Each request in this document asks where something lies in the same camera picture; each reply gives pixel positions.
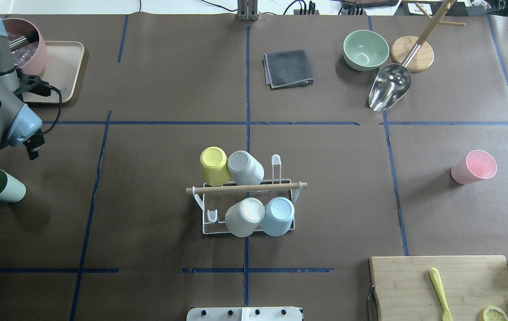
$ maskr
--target metal scoop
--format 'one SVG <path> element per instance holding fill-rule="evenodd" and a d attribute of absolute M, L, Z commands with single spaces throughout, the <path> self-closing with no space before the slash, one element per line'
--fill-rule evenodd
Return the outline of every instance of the metal scoop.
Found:
<path fill-rule="evenodd" d="M 443 2 L 401 64 L 391 63 L 379 71 L 372 84 L 371 92 L 368 94 L 368 105 L 372 110 L 385 111 L 393 107 L 409 90 L 411 83 L 413 83 L 413 75 L 406 67 L 426 42 L 426 39 L 429 38 L 429 35 L 436 29 L 440 20 L 448 13 L 450 6 L 455 1 L 445 0 Z"/>

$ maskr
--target green bowl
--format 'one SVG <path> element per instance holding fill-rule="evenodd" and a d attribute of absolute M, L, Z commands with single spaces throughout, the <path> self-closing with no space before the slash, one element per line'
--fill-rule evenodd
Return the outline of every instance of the green bowl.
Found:
<path fill-rule="evenodd" d="M 358 71 L 370 71 L 388 58 L 388 44 L 381 35 L 369 30 L 356 30 L 343 42 L 345 62 Z"/>

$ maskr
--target lemon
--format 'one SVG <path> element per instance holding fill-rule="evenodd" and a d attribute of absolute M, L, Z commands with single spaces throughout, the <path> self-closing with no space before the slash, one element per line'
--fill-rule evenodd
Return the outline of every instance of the lemon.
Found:
<path fill-rule="evenodd" d="M 490 305 L 482 311 L 482 321 L 508 321 L 508 318 L 502 309 Z"/>

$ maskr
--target dish rack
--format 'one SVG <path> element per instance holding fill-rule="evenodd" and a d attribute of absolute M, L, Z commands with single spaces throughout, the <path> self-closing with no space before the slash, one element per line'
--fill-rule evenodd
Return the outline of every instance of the dish rack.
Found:
<path fill-rule="evenodd" d="M 279 169 L 279 176 L 277 178 L 276 167 Z M 222 186 L 211 186 L 203 183 L 202 187 L 193 186 L 186 189 L 186 193 L 192 195 L 198 206 L 202 209 L 202 233 L 204 235 L 213 235 L 230 233 L 226 227 L 226 222 L 220 218 L 219 213 L 226 213 L 226 211 L 219 212 L 219 209 L 222 208 L 221 206 L 229 208 L 247 197 L 255 197 L 265 204 L 270 199 L 278 196 L 287 197 L 295 205 L 301 189 L 305 188 L 307 188 L 307 183 L 302 183 L 302 181 L 291 183 L 291 179 L 282 178 L 281 157 L 278 154 L 274 154 L 272 156 L 272 179 L 263 180 L 259 185 L 237 185 L 235 181 L 229 181 Z M 293 231 L 294 229 L 295 217 L 288 231 Z M 262 229 L 258 226 L 255 232 L 261 231 Z"/>

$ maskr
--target light blue cup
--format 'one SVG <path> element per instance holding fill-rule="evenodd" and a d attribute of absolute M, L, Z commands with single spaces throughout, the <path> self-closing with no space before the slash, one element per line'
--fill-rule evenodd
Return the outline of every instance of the light blue cup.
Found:
<path fill-rule="evenodd" d="M 282 236 L 288 232 L 293 221 L 295 208 L 285 197 L 276 197 L 266 206 L 266 214 L 260 222 L 262 231 L 270 236 Z"/>
<path fill-rule="evenodd" d="M 343 58 L 357 71 L 373 70 L 388 58 L 387 41 L 373 31 L 353 31 L 343 42 Z"/>

